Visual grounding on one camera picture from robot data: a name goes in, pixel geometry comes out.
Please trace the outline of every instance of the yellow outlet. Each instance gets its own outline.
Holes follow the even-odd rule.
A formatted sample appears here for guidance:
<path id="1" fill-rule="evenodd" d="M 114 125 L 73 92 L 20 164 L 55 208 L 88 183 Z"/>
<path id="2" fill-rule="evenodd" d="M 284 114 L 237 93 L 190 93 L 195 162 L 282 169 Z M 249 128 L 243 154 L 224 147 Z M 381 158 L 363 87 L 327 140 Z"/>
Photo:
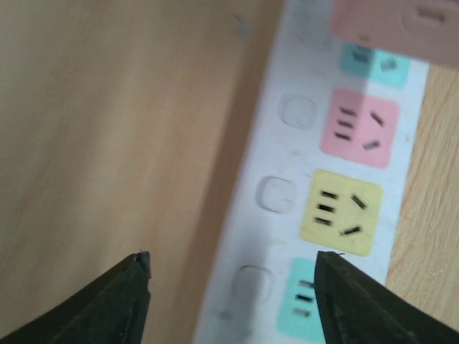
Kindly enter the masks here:
<path id="1" fill-rule="evenodd" d="M 368 256 L 381 200 L 382 189 L 378 185 L 317 171 L 301 236 L 308 242 Z"/>

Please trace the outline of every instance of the pink square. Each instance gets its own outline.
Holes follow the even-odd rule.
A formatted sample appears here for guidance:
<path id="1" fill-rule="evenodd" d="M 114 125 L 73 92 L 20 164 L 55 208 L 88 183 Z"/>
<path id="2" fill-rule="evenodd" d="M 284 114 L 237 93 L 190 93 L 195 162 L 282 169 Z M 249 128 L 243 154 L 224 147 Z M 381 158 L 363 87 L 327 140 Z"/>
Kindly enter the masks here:
<path id="1" fill-rule="evenodd" d="M 324 153 L 379 168 L 389 165 L 399 105 L 348 90 L 336 90 L 322 140 Z"/>

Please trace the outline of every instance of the power strip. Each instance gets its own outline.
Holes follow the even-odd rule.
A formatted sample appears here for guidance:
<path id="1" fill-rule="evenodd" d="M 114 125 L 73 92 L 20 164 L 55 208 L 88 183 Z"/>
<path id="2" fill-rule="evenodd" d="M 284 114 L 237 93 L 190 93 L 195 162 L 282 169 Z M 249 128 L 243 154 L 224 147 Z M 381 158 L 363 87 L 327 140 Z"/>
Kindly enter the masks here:
<path id="1" fill-rule="evenodd" d="M 196 344 L 325 343 L 319 250 L 385 282 L 428 64 L 334 38 L 332 5 L 285 5 Z"/>

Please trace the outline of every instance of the teal outlet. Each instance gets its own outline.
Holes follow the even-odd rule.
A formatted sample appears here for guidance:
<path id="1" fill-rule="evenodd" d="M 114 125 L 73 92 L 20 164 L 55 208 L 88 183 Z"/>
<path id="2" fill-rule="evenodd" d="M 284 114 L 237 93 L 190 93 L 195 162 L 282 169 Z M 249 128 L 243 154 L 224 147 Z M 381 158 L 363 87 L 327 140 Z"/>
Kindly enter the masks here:
<path id="1" fill-rule="evenodd" d="M 350 75 L 402 88 L 407 83 L 410 59 L 382 50 L 345 44 L 340 68 Z"/>
<path id="2" fill-rule="evenodd" d="M 293 261 L 278 314 L 278 330 L 314 343 L 325 343 L 313 287 L 315 265 L 303 258 Z"/>

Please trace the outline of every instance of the wood grain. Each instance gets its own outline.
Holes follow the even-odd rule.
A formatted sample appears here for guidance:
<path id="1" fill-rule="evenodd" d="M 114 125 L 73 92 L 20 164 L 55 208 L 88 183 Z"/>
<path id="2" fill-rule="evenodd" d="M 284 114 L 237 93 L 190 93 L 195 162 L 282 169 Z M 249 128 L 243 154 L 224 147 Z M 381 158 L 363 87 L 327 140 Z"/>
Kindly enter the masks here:
<path id="1" fill-rule="evenodd" d="M 189 343 L 281 6 L 0 2 L 0 337 L 146 249 L 143 342 Z M 388 280 L 456 328 L 458 85 L 432 69 Z"/>

